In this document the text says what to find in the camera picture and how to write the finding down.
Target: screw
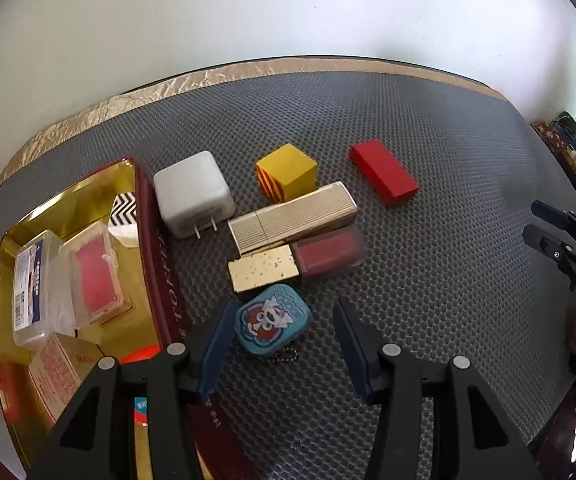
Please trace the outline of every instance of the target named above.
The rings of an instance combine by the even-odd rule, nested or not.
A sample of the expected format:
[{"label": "screw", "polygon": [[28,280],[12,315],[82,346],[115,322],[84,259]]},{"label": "screw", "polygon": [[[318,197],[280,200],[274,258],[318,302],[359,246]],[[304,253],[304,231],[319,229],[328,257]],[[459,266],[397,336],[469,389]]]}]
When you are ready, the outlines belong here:
[{"label": "screw", "polygon": [[185,352],[185,345],[183,343],[172,343],[165,349],[170,355],[181,355]]},{"label": "screw", "polygon": [[110,368],[112,368],[115,364],[115,360],[114,357],[102,357],[101,359],[99,359],[99,362],[97,363],[98,367],[101,368],[101,370],[109,370]]},{"label": "screw", "polygon": [[457,355],[452,358],[452,364],[459,368],[459,370],[465,370],[470,366],[470,359],[463,355]]},{"label": "screw", "polygon": [[387,343],[381,348],[381,351],[389,357],[397,357],[401,354],[401,346],[395,345],[394,343]]}]

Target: chevron pattern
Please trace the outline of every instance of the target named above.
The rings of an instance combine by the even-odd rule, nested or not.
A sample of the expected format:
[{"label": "chevron pattern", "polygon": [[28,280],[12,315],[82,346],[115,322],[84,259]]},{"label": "chevron pattern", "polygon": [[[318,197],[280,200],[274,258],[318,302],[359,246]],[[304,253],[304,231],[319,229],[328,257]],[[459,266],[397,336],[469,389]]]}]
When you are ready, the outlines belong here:
[{"label": "chevron pattern", "polygon": [[121,193],[114,198],[109,223],[111,226],[136,224],[136,196],[134,192]]}]

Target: gold ribbed case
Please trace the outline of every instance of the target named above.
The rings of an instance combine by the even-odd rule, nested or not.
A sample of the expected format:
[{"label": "gold ribbed case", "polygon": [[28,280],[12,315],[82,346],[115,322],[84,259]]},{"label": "gold ribbed case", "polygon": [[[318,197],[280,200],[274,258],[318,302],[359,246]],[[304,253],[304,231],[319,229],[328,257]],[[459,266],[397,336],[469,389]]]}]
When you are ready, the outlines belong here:
[{"label": "gold ribbed case", "polygon": [[291,200],[228,222],[239,254],[288,243],[354,222],[357,205],[343,183],[335,182]]}]

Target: yellow cube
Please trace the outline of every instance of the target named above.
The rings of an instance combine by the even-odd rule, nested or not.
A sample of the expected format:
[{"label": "yellow cube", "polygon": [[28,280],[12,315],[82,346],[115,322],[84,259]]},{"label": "yellow cube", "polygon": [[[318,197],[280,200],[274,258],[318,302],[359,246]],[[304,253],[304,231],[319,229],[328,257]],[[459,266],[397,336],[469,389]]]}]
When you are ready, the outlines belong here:
[{"label": "yellow cube", "polygon": [[284,144],[257,162],[257,178],[268,197],[288,202],[317,188],[318,166],[292,144]]}]

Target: table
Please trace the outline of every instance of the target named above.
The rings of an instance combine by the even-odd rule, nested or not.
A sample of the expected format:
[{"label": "table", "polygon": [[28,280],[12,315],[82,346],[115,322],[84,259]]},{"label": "table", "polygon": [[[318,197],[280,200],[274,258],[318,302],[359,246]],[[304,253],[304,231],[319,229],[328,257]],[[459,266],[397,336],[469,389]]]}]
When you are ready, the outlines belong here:
[{"label": "table", "polygon": [[[13,159],[22,168],[8,168],[0,185],[0,239],[61,189],[127,155],[153,175],[210,150],[243,214],[267,204],[255,160],[291,142],[318,160],[320,184],[343,181],[359,206],[367,261],[299,289],[313,312],[295,343],[299,359],[259,362],[237,346],[227,358],[219,391],[265,478],[363,478],[378,412],[362,405],[345,373],[331,320],[341,294],[417,356],[467,355],[524,439],[539,431],[573,380],[564,344],[571,296],[565,277],[521,234],[533,200],[576,212],[576,194],[503,96],[445,73],[339,58],[217,67],[130,95],[71,118],[63,130],[49,128]],[[383,208],[348,161],[350,144],[372,138],[417,179],[411,203]],[[195,321],[228,292],[226,261],[236,256],[223,225],[175,244]],[[420,473],[427,476],[428,402],[423,424]],[[0,460],[23,475],[1,407]]]}]

